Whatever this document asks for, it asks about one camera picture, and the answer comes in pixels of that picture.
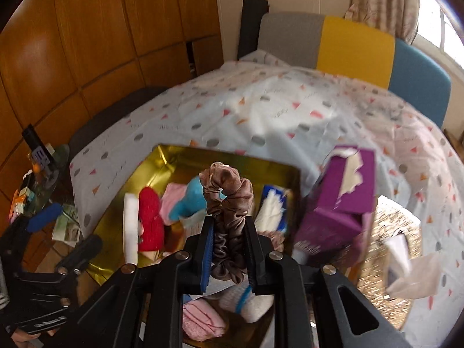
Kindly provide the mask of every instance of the blue plush toy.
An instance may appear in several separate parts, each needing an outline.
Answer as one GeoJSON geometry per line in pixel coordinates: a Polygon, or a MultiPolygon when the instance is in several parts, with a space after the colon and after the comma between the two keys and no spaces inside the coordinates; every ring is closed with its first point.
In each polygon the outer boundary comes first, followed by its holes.
{"type": "Polygon", "coordinates": [[[169,212],[171,221],[179,221],[183,217],[190,217],[198,211],[206,209],[206,200],[203,196],[203,186],[200,183],[200,177],[194,177],[187,184],[185,196],[174,205],[174,208],[169,212]]]}

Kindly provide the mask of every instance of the small box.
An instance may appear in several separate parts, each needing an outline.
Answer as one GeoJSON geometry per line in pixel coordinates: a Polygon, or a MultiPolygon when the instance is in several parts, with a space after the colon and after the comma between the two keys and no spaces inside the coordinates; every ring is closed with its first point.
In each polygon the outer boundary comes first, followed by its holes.
{"type": "Polygon", "coordinates": [[[295,235],[295,248],[310,255],[351,243],[374,208],[374,151],[336,146],[330,156],[295,235]]]}

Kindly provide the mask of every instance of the purple box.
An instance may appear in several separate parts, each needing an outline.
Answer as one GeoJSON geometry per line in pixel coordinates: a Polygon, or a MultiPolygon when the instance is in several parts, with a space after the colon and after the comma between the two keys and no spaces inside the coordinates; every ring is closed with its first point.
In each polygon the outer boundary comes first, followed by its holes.
{"type": "Polygon", "coordinates": [[[363,232],[363,225],[365,229],[374,208],[374,151],[356,146],[336,148],[357,149],[362,165],[356,175],[362,176],[362,182],[351,193],[339,195],[348,158],[334,155],[329,159],[325,173],[308,197],[306,212],[294,240],[297,249],[310,255],[340,249],[352,242],[363,232]]]}

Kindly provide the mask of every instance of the blue stripe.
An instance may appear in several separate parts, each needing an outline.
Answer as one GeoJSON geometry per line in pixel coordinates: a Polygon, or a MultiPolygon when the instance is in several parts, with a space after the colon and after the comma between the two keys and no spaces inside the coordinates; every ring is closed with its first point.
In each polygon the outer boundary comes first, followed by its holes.
{"type": "Polygon", "coordinates": [[[243,306],[245,305],[245,302],[247,301],[248,296],[251,293],[251,286],[248,285],[245,291],[243,292],[242,296],[238,300],[237,307],[235,308],[235,314],[240,314],[242,312],[243,306]]]}

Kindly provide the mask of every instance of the window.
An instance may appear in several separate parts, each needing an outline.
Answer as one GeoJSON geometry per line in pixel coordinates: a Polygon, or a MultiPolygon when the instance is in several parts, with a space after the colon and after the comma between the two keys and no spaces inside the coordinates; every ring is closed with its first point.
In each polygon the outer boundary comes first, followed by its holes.
{"type": "Polygon", "coordinates": [[[436,0],[420,0],[418,34],[464,68],[464,45],[436,0]]]}

